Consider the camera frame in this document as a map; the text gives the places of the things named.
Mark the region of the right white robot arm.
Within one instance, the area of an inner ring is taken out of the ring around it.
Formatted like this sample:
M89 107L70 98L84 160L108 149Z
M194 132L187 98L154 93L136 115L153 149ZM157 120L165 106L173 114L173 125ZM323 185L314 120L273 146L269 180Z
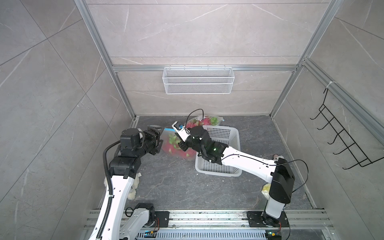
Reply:
M288 161L280 156L272 160L262 159L213 141L202 126L187 129L175 122L173 129L181 140L179 147L183 151L192 149L207 162L246 171L271 184L270 198L262 218L268 225L278 221L285 205L291 202L295 183L295 176Z

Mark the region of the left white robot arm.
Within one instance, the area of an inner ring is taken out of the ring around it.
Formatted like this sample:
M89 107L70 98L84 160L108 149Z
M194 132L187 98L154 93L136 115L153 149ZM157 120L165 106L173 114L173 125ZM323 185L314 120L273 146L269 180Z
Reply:
M160 152L164 128L151 125L145 131L130 128L122 131L120 140L103 152L103 164L107 181L106 195L91 240L134 240L143 227L157 228L153 204L138 204L128 221L122 225L125 204L133 189L141 158Z

